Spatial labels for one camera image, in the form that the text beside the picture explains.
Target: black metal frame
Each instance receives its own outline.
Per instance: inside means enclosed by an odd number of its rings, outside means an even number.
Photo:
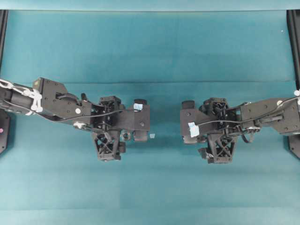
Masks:
[[[292,56],[296,75],[296,88],[300,89],[300,10],[288,10],[286,13],[289,29]],[[300,158],[300,135],[288,137],[289,148],[292,153]]]
[[[0,10],[0,69],[2,65],[2,55],[4,48],[4,40],[6,33],[6,25],[8,21],[8,10]],[[0,109],[0,153],[7,148],[8,133],[10,127],[10,116],[2,109]]]

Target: white sticker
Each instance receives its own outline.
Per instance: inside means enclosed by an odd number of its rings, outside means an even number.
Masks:
[[[143,105],[142,104],[134,103],[133,108],[136,109],[136,110],[142,110],[143,109]]]
[[[194,122],[188,123],[191,137],[197,137],[200,134],[199,127]]]

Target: white zip tie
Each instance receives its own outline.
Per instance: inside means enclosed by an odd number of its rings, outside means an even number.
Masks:
[[[13,90],[17,91],[18,93],[33,99],[32,106],[31,106],[32,111],[29,111],[28,113],[26,113],[26,115],[28,115],[28,116],[32,115],[33,111],[35,111],[37,113],[40,113],[43,111],[43,108],[41,106],[42,95],[39,93],[38,90],[32,89],[32,91],[31,91],[29,88],[26,88],[26,87],[15,86],[10,81],[6,81],[3,79],[0,79],[0,87],[5,88],[5,89],[13,89]]]

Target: wire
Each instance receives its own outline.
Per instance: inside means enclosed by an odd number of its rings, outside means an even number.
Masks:
[[[15,107],[20,107],[20,108],[28,110],[28,111],[32,111],[31,109],[29,109],[27,107],[24,107],[24,106],[21,106],[21,105],[17,105],[17,104],[8,102],[6,100],[3,100],[3,101],[5,103],[9,104],[9,105],[12,105],[12,106],[15,106]],[[93,117],[100,117],[100,116],[108,116],[108,115],[115,114],[115,113],[120,113],[120,112],[123,112],[123,111],[140,112],[140,111],[137,111],[137,110],[119,109],[119,110],[115,110],[115,111],[107,112],[107,113],[103,113],[103,114],[87,115],[87,116],[74,116],[74,117],[70,117],[70,118],[66,118],[66,119],[60,119],[60,120],[53,120],[53,119],[51,119],[48,116],[40,114],[39,112],[34,112],[34,113],[37,114],[37,115],[39,115],[40,117],[42,117],[44,119],[52,121],[52,122],[62,122],[62,121],[68,121],[68,120],[75,120],[75,119],[78,119],[78,118],[93,118]]]
[[[246,122],[249,122],[249,121],[254,121],[254,120],[258,120],[258,119],[261,119],[265,116],[268,116],[269,114],[273,114],[274,112],[276,112],[281,106],[283,106],[285,103],[288,103],[290,101],[293,101],[295,99],[298,99],[300,98],[299,96],[296,96],[296,97],[292,97],[292,98],[289,98],[285,101],[283,101],[282,103],[280,103],[279,105],[277,105],[277,107],[269,112],[266,112],[264,113],[263,115],[260,115],[260,116],[257,116],[257,117],[254,117],[252,119],[248,119],[248,120],[241,120],[241,121],[233,121],[233,120],[211,120],[211,121],[207,121],[207,122],[203,122],[203,123],[199,123],[199,124],[196,124],[196,126],[202,126],[202,125],[205,125],[205,124],[209,124],[209,123],[217,123],[217,122],[224,122],[224,123],[246,123]]]

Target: black plastic mount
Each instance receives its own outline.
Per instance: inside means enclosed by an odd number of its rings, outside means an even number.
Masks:
[[[2,63],[7,21],[8,21],[8,11],[0,10],[0,68]],[[9,125],[10,125],[10,116],[3,109],[1,109],[0,110],[0,153],[2,153],[7,148]]]

